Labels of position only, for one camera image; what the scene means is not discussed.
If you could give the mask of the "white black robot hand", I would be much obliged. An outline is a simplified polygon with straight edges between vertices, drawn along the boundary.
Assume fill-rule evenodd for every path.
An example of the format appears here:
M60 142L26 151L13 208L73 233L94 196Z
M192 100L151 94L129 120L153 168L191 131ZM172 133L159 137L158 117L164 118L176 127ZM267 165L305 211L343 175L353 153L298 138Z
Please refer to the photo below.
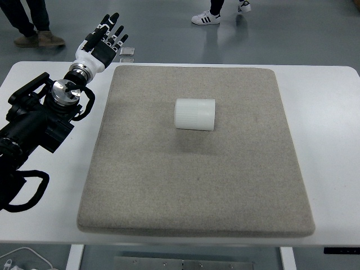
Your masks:
M120 37L124 26L119 26L114 34L111 31L115 27L119 14L105 15L97 28L89 33L78 47L75 53L75 61L70 70L79 69L93 78L97 73L103 72L113 61L118 50L127 40L128 35Z

